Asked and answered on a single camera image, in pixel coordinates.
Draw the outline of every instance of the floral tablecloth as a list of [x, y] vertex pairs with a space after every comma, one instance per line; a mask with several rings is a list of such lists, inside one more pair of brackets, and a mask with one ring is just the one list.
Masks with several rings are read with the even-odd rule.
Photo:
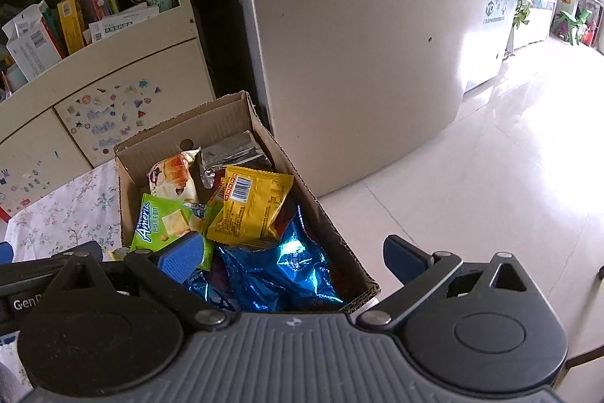
[[[5, 241], [13, 247], [13, 261], [47, 258], [91, 240], [101, 245], [109, 260], [108, 252], [122, 245], [121, 231], [119, 178], [115, 162], [109, 161], [17, 213], [8, 222]], [[0, 346], [0, 363], [31, 389], [16, 341]], [[0, 401], [20, 398], [14, 397], [0, 394]]]

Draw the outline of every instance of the shelf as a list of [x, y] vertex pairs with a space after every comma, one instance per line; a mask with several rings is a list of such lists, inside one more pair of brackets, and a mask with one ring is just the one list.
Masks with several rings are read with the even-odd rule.
[[179, 6], [69, 55], [0, 104], [0, 144], [81, 88], [197, 37], [192, 10]]

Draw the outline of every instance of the blue foil package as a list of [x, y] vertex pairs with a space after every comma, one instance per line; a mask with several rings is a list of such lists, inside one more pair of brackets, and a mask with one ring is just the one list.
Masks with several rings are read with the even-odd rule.
[[327, 257], [306, 234], [300, 207], [274, 248], [218, 248], [233, 294], [244, 311], [298, 311], [343, 305], [329, 276]]
[[207, 272], [197, 269], [189, 275], [188, 279], [183, 282], [183, 285], [191, 292], [203, 298], [207, 303], [224, 311], [232, 313], [239, 311], [237, 301], [231, 299], [231, 296], [225, 290], [209, 284], [205, 279], [205, 275], [207, 275]]

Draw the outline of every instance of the screw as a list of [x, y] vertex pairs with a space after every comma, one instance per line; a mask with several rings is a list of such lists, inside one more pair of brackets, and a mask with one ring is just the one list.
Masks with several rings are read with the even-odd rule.
[[392, 321], [392, 318], [385, 311], [370, 310], [361, 314], [361, 320], [364, 323], [373, 326], [384, 326]]
[[224, 323], [227, 315], [217, 309], [202, 309], [195, 315], [195, 321], [206, 326], [216, 326]]

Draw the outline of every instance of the green chair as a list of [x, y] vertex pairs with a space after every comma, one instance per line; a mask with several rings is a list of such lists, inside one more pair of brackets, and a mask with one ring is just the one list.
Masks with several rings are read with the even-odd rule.
[[[581, 13], [581, 16], [579, 16], [579, 19], [575, 19], [575, 16], [567, 11], [560, 11], [560, 13], [558, 13], [558, 17], [552, 24], [552, 30], [556, 31], [558, 28], [560, 28], [558, 33], [566, 34], [566, 41], [570, 42], [570, 45], [574, 46], [575, 40], [578, 45], [581, 42], [581, 40], [579, 40], [579, 26], [584, 25], [587, 21], [587, 18], [589, 18], [592, 14], [593, 11], [585, 9], [584, 12]], [[566, 22], [566, 30], [564, 30], [564, 27], [561, 27], [563, 22]]]

